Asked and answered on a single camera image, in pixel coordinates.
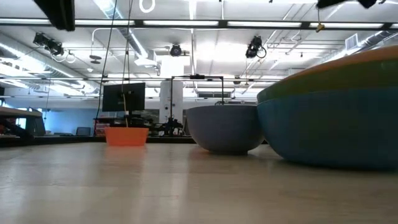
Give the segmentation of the large green plastic bowl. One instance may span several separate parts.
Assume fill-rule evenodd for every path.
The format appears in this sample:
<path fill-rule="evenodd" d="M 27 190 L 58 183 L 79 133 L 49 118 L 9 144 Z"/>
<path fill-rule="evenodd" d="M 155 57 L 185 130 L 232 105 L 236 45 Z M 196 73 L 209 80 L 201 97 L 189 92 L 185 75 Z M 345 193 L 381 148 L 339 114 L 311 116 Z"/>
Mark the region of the large green plastic bowl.
<path fill-rule="evenodd" d="M 257 94 L 257 102 L 328 90 L 398 86 L 398 58 L 289 76 Z"/>

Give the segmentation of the orange plastic bowl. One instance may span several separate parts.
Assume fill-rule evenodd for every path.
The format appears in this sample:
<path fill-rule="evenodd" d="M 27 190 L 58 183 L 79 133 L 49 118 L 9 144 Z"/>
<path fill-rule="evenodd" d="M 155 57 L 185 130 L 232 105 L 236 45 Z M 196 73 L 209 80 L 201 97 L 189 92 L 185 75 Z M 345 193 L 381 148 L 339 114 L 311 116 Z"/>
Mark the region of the orange plastic bowl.
<path fill-rule="evenodd" d="M 310 72 L 320 72 L 328 69 L 339 68 L 345 65 L 352 65 L 364 62 L 373 62 L 380 60 L 390 60 L 398 58 L 398 45 L 392 45 L 388 47 L 382 47 L 374 50 L 368 50 L 364 52 L 360 52 L 358 54 L 349 55 L 346 57 L 342 57 L 336 60 L 332 60 L 326 63 L 322 63 L 316 65 L 314 67 L 310 67 L 308 69 L 302 70 L 301 72 L 295 73 L 297 74 L 306 74 Z"/>

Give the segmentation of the large blue plastic bowl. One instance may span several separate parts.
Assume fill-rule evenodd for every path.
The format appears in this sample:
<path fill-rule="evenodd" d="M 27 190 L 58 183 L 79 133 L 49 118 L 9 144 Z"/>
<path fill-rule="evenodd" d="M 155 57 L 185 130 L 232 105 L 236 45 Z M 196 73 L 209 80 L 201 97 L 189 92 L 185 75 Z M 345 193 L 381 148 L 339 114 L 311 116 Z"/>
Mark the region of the large blue plastic bowl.
<path fill-rule="evenodd" d="M 257 110 L 266 141 L 287 161 L 398 169 L 398 87 L 292 95 Z"/>

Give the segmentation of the black overhead light beam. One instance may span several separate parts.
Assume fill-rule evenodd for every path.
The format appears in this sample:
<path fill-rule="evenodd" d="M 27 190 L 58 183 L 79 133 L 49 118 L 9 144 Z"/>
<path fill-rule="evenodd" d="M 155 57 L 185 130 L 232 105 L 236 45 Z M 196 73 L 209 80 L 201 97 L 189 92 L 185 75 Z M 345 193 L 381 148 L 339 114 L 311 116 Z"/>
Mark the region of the black overhead light beam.
<path fill-rule="evenodd" d="M 176 29 L 316 30 L 317 21 L 237 21 L 185 19 L 77 19 L 76 27 Z M 322 22 L 323 30 L 398 31 L 398 22 Z"/>

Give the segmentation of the pale blue plastic bowl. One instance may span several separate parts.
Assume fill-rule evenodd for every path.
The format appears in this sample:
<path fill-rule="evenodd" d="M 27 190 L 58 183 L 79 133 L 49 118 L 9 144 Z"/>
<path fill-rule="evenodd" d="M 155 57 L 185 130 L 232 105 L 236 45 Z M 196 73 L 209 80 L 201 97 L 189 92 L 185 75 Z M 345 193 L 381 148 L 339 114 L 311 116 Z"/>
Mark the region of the pale blue plastic bowl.
<path fill-rule="evenodd" d="M 187 110 L 193 140 L 216 154 L 245 154 L 264 141 L 253 105 L 213 105 Z"/>

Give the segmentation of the wooden table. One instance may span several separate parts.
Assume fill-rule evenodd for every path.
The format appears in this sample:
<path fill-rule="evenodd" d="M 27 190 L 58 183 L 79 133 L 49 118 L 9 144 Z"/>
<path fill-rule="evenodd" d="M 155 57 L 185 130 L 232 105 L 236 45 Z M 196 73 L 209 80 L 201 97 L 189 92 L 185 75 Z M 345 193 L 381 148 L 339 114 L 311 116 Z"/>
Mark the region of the wooden table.
<path fill-rule="evenodd" d="M 25 128 L 11 122 L 11 119 L 25 118 Z M 26 111 L 0 106 L 0 127 L 10 130 L 12 135 L 22 139 L 33 139 L 45 135 L 45 125 L 42 113 L 28 108 Z"/>

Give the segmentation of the black background robot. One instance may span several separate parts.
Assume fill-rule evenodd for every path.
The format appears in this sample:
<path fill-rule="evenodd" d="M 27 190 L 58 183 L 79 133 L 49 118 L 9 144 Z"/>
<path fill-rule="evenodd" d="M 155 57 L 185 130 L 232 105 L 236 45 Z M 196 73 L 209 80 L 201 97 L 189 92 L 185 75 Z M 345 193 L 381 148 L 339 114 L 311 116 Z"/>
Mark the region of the black background robot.
<path fill-rule="evenodd" d="M 164 136 L 173 136 L 174 130 L 183 128 L 183 124 L 177 119 L 168 118 L 167 122 L 162 125 Z"/>

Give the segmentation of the black station frame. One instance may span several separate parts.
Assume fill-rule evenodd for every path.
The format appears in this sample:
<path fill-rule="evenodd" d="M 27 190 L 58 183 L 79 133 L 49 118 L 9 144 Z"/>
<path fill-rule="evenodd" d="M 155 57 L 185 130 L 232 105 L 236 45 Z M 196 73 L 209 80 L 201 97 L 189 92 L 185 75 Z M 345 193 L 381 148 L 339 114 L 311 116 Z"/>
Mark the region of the black station frame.
<path fill-rule="evenodd" d="M 206 80 L 208 82 L 214 79 L 221 80 L 221 104 L 224 105 L 224 77 L 223 76 L 205 76 L 198 73 L 192 75 L 182 75 L 182 76 L 171 76 L 170 78 L 170 106 L 169 106 L 169 118 L 173 118 L 173 84 L 176 78 L 189 79 L 189 80 Z"/>

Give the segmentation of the yellow hanging connector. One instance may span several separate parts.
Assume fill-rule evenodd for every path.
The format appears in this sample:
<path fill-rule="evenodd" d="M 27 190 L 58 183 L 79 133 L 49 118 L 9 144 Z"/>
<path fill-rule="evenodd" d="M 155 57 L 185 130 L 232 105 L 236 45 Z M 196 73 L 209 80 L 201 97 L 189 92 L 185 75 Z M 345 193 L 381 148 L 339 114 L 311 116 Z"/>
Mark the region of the yellow hanging connector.
<path fill-rule="evenodd" d="M 320 32 L 321 30 L 323 30 L 325 28 L 325 26 L 322 24 L 321 19 L 320 19 L 320 10 L 317 9 L 317 19 L 318 19 L 318 24 L 317 24 L 317 28 L 316 28 L 316 33 Z"/>

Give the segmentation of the black monitor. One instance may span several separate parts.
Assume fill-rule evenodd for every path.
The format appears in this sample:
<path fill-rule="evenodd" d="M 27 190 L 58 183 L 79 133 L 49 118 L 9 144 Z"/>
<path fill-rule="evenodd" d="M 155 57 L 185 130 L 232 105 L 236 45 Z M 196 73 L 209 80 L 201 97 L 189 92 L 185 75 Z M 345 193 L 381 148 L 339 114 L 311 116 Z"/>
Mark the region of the black monitor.
<path fill-rule="evenodd" d="M 102 110 L 105 112 L 142 111 L 145 109 L 145 83 L 106 85 Z"/>

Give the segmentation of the small red plastic bowl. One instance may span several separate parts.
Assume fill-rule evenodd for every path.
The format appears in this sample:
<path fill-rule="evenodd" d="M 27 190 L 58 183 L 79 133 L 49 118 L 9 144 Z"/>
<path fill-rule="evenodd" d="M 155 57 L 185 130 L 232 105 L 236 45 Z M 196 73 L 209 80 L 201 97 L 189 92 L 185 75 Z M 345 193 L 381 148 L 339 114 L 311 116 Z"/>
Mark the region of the small red plastic bowl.
<path fill-rule="evenodd" d="M 106 142 L 110 146 L 143 146 L 148 133 L 148 128 L 105 128 Z"/>

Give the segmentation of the red boxes stack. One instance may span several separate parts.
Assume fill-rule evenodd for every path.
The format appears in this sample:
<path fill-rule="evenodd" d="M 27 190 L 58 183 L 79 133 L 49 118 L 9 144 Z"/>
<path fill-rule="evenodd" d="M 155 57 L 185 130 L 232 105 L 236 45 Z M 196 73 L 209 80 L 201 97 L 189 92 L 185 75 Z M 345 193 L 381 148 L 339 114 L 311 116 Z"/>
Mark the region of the red boxes stack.
<path fill-rule="evenodd" d="M 109 127 L 109 123 L 100 123 L 95 122 L 94 125 L 94 136 L 96 137 L 104 137 L 105 136 L 105 128 Z"/>

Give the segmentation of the white building pillar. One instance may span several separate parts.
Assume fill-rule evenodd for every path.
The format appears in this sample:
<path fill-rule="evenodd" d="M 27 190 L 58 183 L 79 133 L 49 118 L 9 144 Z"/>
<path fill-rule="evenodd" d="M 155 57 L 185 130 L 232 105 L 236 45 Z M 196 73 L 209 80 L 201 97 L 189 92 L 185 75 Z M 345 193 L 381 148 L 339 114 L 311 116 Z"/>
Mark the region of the white building pillar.
<path fill-rule="evenodd" d="M 183 121 L 183 82 L 162 81 L 160 83 L 159 122 L 166 123 L 172 117 Z"/>

